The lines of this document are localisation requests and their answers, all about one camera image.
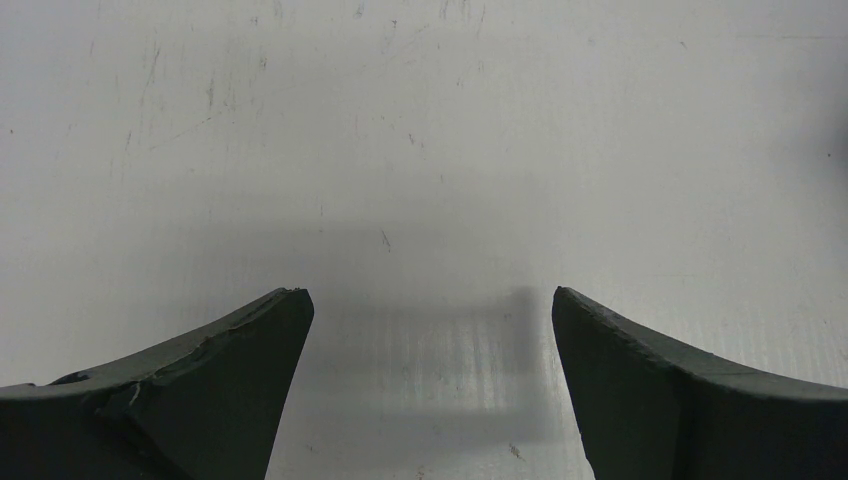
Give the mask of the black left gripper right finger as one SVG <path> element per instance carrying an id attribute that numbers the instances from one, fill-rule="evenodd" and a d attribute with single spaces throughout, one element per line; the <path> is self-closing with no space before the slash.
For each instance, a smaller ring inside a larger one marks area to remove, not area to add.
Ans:
<path id="1" fill-rule="evenodd" d="M 847 392 L 744 366 L 568 287 L 552 326 L 599 479 L 843 479 Z"/>

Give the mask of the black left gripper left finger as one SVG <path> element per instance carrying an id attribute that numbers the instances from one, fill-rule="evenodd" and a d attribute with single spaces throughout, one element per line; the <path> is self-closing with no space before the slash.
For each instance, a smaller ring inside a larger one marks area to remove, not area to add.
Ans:
<path id="1" fill-rule="evenodd" d="M 5 479 L 262 479 L 314 317 L 277 289 L 46 385 L 1 391 Z"/>

